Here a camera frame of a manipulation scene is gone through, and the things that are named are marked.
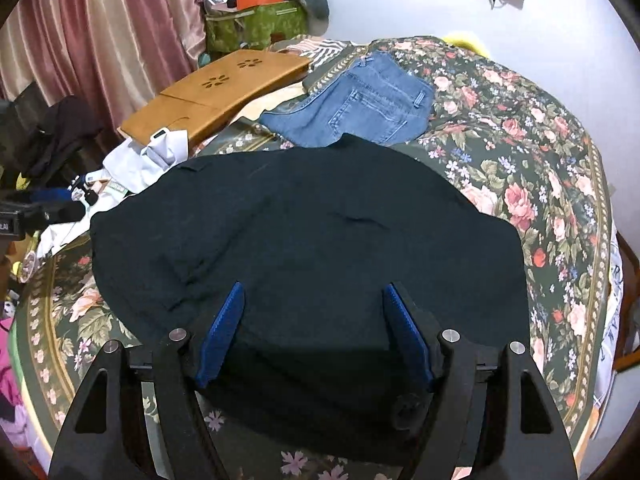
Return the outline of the black pants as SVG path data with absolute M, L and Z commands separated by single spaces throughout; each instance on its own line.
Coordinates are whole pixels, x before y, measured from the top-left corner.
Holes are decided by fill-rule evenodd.
M 478 344 L 528 341 L 521 240 L 422 162 L 342 136 L 326 148 L 201 156 L 91 221 L 92 272 L 142 344 L 202 341 L 234 285 L 245 308 L 215 408 L 349 460 L 399 465 L 410 390 L 383 316 L 398 283 Z

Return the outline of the light grey shirt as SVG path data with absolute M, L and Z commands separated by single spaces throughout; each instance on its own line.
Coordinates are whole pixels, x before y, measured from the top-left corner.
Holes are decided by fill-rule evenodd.
M 45 229 L 39 237 L 37 258 L 55 255 L 88 231 L 95 214 L 114 208 L 129 195 L 141 193 L 167 170 L 185 162 L 189 154 L 186 130 L 169 130 L 145 145 L 127 139 L 116 146 L 99 170 L 81 176 L 78 185 L 70 189 L 70 198 L 85 206 L 82 219 Z

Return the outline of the green floral bedspread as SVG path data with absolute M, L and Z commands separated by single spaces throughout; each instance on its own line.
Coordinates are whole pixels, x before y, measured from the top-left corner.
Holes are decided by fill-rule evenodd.
M 576 458 L 584 456 L 611 382 L 606 348 L 620 298 L 608 186 L 590 135 L 548 92 L 451 40 L 349 42 L 299 36 L 278 50 L 310 62 L 314 93 L 366 54 L 384 51 L 435 89 L 423 136 L 401 151 L 437 171 L 480 211 L 510 221 L 522 240 L 533 359 L 544 375 Z M 86 228 L 60 232 L 58 252 L 38 249 L 9 336 L 29 443 L 42 466 L 76 387 L 102 344 L 134 336 L 101 298 Z

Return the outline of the white small device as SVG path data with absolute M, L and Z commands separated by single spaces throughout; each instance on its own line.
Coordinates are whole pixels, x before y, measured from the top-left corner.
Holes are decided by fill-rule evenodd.
M 153 134 L 150 135 L 150 142 L 153 142 L 153 141 L 156 141 L 156 140 L 160 139 L 162 136 L 164 136 L 168 132 L 169 132 L 169 130 L 166 129 L 166 128 L 158 129 L 157 131 L 155 131 Z

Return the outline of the brown wooden lap desk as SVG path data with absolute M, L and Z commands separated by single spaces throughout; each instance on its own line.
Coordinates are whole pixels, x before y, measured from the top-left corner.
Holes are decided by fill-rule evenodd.
M 234 51 L 162 90 L 119 130 L 142 144 L 160 129 L 184 130 L 195 148 L 250 101 L 303 79 L 309 65 L 295 53 Z

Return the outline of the blue denim jeans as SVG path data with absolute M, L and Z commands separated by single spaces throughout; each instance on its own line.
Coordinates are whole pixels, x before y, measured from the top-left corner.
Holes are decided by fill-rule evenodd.
M 434 97 L 425 80 L 376 51 L 290 110 L 266 110 L 259 122 L 302 148 L 323 148 L 345 133 L 389 146 L 427 130 Z

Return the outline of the yellow curved headboard tube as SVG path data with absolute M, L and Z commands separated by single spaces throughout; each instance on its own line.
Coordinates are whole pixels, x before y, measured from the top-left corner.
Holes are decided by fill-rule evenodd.
M 475 53 L 477 55 L 481 55 L 481 56 L 485 56 L 486 55 L 485 52 L 480 50 L 480 48 L 477 47 L 476 44 L 472 44 L 471 41 L 460 39 L 460 38 L 444 38 L 444 41 L 447 44 L 452 44 L 453 46 L 456 46 L 458 48 L 473 52 L 473 53 Z

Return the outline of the pink striped curtain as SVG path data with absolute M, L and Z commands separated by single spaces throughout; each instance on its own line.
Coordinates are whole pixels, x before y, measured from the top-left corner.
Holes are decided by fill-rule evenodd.
M 189 75 L 205 48 L 198 0 L 20 0 L 1 27 L 1 94 L 38 84 L 119 126 Z

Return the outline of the green storage basket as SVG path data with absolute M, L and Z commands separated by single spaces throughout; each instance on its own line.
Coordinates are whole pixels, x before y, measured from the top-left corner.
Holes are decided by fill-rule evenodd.
M 237 10 L 216 10 L 205 17 L 206 51 L 227 54 L 239 49 L 262 50 L 307 32 L 308 18 L 292 1 Z

